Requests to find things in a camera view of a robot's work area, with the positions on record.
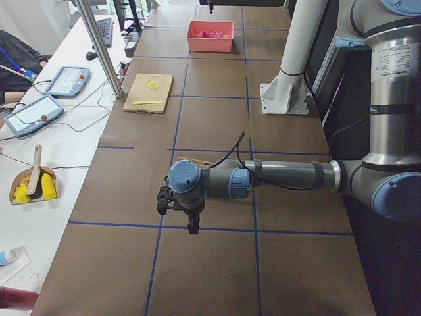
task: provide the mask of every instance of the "white desk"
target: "white desk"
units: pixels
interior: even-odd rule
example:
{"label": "white desk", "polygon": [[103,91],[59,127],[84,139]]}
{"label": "white desk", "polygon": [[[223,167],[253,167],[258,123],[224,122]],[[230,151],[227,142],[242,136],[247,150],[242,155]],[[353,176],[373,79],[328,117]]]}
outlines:
{"label": "white desk", "polygon": [[[120,61],[127,61],[124,54],[124,40],[114,16],[113,43],[108,49],[113,66]],[[82,93],[71,100],[59,100],[65,111],[85,99],[106,81],[105,73],[99,59],[86,59],[86,53],[91,50],[91,40],[80,19],[71,29],[47,66],[38,76],[37,82],[51,80],[61,66],[84,66],[91,69],[91,78]],[[43,91],[47,84],[40,84]],[[97,105],[101,95],[100,88],[87,101],[69,113],[65,113],[56,122],[69,123],[80,130],[90,125],[107,113],[107,110]],[[29,103],[40,97],[39,92],[31,89],[22,102]],[[100,104],[111,110],[114,95],[111,87],[104,87]],[[88,166],[90,165],[98,139],[101,136],[108,117],[87,130],[77,133],[68,126],[52,125],[24,139],[0,141],[2,153],[15,159],[31,163],[34,159],[34,146],[42,145],[41,165],[47,167]],[[14,136],[5,124],[0,129],[0,139]],[[12,161],[0,155],[0,251],[23,247],[31,262],[15,274],[3,286],[40,292],[54,254],[59,245],[64,228],[72,212],[80,188],[82,187],[87,168],[55,169],[60,182],[59,198],[52,201],[42,201],[25,205],[11,205],[9,190],[15,176],[29,166]],[[0,309],[0,315],[29,315],[29,311],[9,311]]]}

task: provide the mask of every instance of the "tablet device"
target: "tablet device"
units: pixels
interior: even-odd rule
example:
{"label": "tablet device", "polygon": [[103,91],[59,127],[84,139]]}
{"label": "tablet device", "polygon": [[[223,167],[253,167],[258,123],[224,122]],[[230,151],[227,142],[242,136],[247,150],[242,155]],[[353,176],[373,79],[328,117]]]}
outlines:
{"label": "tablet device", "polygon": [[39,130],[62,115],[64,109],[50,95],[44,95],[27,106],[5,116],[5,123],[17,136]]}
{"label": "tablet device", "polygon": [[75,98],[91,76],[89,68],[62,66],[48,85],[45,94],[56,98]]}

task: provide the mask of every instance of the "black mouse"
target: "black mouse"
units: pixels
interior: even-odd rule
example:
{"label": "black mouse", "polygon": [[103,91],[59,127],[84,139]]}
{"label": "black mouse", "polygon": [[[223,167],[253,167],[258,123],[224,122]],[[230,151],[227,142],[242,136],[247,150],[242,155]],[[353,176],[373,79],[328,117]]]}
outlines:
{"label": "black mouse", "polygon": [[96,51],[88,51],[86,53],[86,59],[89,60],[89,61],[91,61],[92,59],[95,59],[97,57],[98,57],[98,54],[97,54]]}

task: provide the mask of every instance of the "cutting board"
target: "cutting board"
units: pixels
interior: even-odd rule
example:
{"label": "cutting board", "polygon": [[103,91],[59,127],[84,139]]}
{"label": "cutting board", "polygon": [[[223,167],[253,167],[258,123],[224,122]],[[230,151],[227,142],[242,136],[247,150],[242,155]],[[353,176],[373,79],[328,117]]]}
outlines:
{"label": "cutting board", "polygon": [[[151,89],[147,86],[147,83],[151,80],[159,85],[157,89]],[[173,80],[174,77],[171,74],[136,74],[136,78],[124,103],[123,111],[164,113]],[[132,105],[134,101],[150,100],[162,101],[162,103]]]}

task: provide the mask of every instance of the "device screen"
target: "device screen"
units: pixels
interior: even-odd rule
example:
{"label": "device screen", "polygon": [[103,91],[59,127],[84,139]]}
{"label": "device screen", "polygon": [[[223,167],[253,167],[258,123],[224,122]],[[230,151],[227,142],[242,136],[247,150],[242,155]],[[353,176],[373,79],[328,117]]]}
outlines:
{"label": "device screen", "polygon": [[20,132],[30,124],[41,123],[41,117],[43,115],[52,113],[57,110],[57,105],[52,102],[48,97],[44,97],[39,102],[27,106],[23,110],[11,115],[8,120],[11,125]]}
{"label": "device screen", "polygon": [[64,68],[54,80],[53,85],[49,88],[49,93],[70,93],[74,88],[74,83],[79,80],[83,69]]}

